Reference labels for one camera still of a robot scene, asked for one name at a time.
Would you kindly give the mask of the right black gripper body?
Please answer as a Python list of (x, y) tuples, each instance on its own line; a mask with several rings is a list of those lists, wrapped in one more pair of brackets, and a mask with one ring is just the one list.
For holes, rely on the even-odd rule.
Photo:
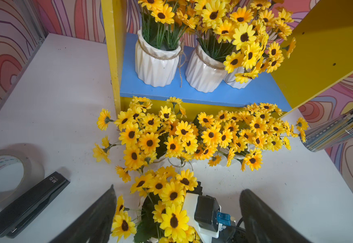
[(219, 233), (220, 243), (248, 243), (246, 230), (238, 226), (226, 226)]

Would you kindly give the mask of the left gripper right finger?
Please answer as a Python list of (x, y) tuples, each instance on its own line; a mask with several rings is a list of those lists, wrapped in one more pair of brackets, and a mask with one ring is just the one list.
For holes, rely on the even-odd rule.
[(239, 204), (249, 243), (309, 242), (251, 190), (241, 192)]

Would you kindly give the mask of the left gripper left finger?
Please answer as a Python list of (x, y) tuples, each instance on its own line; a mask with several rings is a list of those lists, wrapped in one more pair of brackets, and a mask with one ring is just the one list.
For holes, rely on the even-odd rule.
[(112, 185), (52, 243), (107, 243), (116, 214), (117, 197)]

